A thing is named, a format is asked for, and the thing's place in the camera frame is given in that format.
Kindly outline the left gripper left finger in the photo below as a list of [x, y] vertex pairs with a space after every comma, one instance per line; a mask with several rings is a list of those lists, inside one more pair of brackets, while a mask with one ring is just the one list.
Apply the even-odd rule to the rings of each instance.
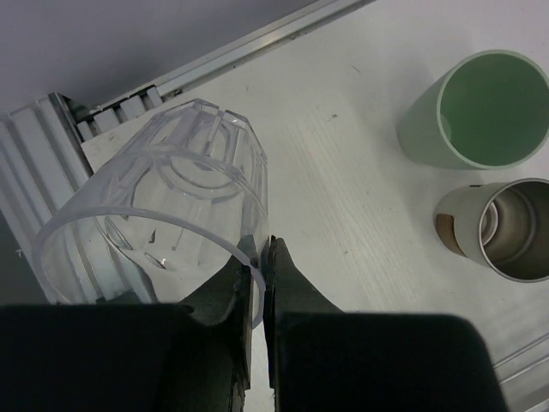
[[4, 411], [240, 411], [250, 386], [250, 269], [235, 257], [175, 304], [1, 310]]

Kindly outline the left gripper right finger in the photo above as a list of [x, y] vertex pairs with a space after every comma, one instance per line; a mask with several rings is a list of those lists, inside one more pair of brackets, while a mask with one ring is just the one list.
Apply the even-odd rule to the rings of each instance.
[[486, 344], [465, 318], [343, 312], [299, 271], [281, 238], [271, 239], [263, 262], [276, 410], [505, 410]]

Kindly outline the clear plastic tumbler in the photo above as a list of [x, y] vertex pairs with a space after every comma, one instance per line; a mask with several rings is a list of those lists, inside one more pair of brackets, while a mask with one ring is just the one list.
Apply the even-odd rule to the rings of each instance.
[[267, 165], [236, 112], [200, 99], [159, 112], [40, 230], [35, 273], [61, 304], [127, 292], [173, 303], [235, 258], [250, 269], [259, 324]]

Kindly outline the white and wood steel cup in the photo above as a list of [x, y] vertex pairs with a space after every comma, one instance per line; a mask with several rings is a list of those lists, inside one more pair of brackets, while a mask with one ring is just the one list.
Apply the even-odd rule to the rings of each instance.
[[514, 282], [548, 279], [548, 181], [470, 185], [434, 211], [444, 246]]

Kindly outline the mint green plastic cup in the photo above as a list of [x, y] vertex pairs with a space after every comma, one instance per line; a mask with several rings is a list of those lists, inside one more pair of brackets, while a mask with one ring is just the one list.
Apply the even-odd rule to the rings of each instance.
[[514, 167], [535, 155], [548, 138], [548, 76], [514, 51], [476, 53], [407, 109], [397, 136], [410, 160], [428, 166]]

